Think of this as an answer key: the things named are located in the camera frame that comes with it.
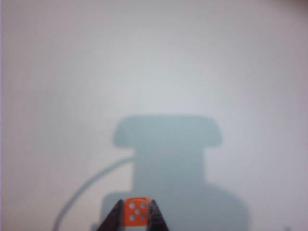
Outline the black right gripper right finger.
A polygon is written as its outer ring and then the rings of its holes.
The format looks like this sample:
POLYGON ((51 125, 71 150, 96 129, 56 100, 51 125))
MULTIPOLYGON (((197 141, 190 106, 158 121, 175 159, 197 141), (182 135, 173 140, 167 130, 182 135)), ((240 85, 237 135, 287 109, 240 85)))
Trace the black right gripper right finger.
POLYGON ((148 231, 169 231, 169 228, 155 200, 152 200, 149 203, 148 231))

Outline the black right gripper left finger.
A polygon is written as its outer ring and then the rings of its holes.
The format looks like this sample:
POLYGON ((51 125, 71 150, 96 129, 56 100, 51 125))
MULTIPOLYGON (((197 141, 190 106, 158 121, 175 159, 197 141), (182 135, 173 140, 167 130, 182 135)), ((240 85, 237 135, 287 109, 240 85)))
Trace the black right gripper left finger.
POLYGON ((117 201, 96 231, 118 231, 121 226, 123 206, 123 199, 117 201))

